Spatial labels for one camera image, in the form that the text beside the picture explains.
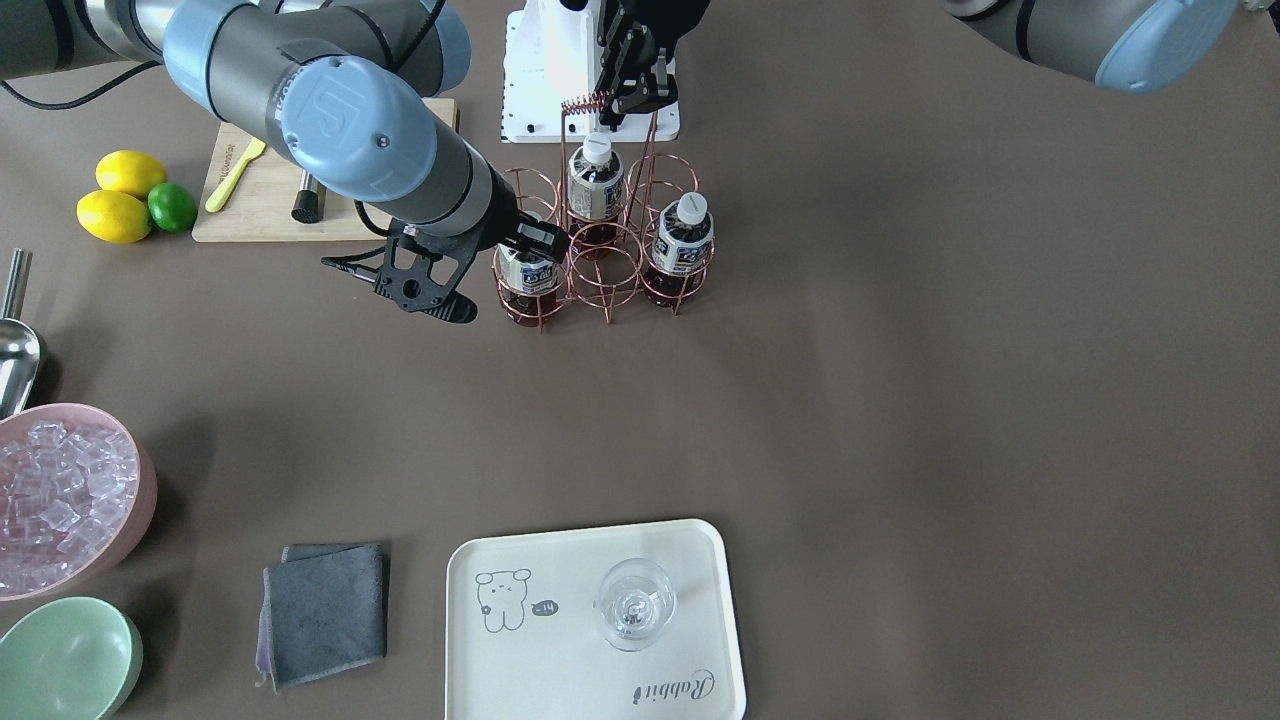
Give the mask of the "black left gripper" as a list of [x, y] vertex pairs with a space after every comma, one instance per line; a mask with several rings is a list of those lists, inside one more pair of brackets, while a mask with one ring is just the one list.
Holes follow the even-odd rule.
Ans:
[[673, 104], [672, 53], [668, 47], [634, 46], [645, 27], [660, 45], [675, 45], [705, 15], [709, 1], [603, 1], [596, 18], [602, 49], [596, 96], [603, 128], [620, 128], [623, 114], [649, 114]]

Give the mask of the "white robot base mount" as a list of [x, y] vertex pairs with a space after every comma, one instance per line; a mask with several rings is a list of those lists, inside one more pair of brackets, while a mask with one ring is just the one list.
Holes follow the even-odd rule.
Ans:
[[[603, 1], [527, 1], [507, 19], [502, 138], [515, 143], [550, 143], [561, 137], [561, 102], [596, 91], [602, 49], [596, 42], [596, 18]], [[678, 86], [675, 77], [675, 45], [660, 45], [636, 23], [641, 35], [634, 46], [668, 47], [672, 53], [673, 104], [663, 108], [655, 140], [678, 137]], [[603, 128], [598, 113], [570, 118], [568, 138], [584, 138], [600, 131], [616, 142], [641, 142], [649, 114], [623, 114], [620, 128]]]

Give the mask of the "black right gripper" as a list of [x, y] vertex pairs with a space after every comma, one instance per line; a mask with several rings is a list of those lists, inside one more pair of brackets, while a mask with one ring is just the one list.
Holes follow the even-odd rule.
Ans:
[[522, 211], [509, 190], [494, 190], [480, 222], [480, 250], [513, 249], [521, 275], [553, 275], [570, 254], [568, 233], [553, 222]]

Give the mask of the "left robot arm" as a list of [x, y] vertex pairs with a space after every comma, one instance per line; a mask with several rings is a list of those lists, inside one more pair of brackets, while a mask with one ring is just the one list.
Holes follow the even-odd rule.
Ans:
[[[603, 1], [596, 12], [602, 124], [678, 100], [669, 70], [708, 1]], [[1236, 1], [942, 1], [969, 29], [1024, 61], [1125, 94], [1180, 79], [1216, 44]]]

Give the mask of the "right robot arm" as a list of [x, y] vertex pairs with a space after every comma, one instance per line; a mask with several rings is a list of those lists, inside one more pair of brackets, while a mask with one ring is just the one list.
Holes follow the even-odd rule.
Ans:
[[3, 78], [154, 61], [220, 120], [436, 254], [498, 243], [562, 261], [570, 241], [426, 106], [471, 61], [442, 1], [5, 1]]

